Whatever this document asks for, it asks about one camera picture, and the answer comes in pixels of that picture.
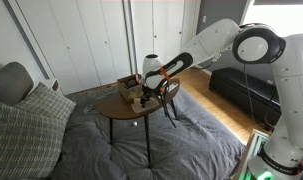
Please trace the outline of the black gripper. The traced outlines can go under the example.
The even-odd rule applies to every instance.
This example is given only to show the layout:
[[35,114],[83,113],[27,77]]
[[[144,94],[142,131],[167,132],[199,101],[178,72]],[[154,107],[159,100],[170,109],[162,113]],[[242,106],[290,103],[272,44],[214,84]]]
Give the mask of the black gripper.
[[150,94],[144,94],[140,99],[140,104],[142,107],[146,106],[146,103],[150,100],[151,95]]

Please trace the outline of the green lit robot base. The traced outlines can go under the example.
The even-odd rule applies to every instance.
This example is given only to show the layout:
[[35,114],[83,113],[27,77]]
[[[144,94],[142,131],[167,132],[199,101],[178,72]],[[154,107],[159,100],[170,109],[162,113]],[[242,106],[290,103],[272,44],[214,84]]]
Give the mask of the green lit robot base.
[[274,138],[254,129],[233,180],[279,180]]

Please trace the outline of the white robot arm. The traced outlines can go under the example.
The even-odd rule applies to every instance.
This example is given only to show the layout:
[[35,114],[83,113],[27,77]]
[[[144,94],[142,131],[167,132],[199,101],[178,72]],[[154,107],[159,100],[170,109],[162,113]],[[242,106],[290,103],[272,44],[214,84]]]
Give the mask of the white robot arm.
[[240,25],[221,19],[192,38],[180,54],[163,64],[159,57],[145,57],[143,97],[157,93],[181,71],[217,60],[230,51],[249,67],[249,75],[275,84],[281,115],[248,168],[257,180],[301,180],[303,174],[303,33],[283,36],[262,23]]

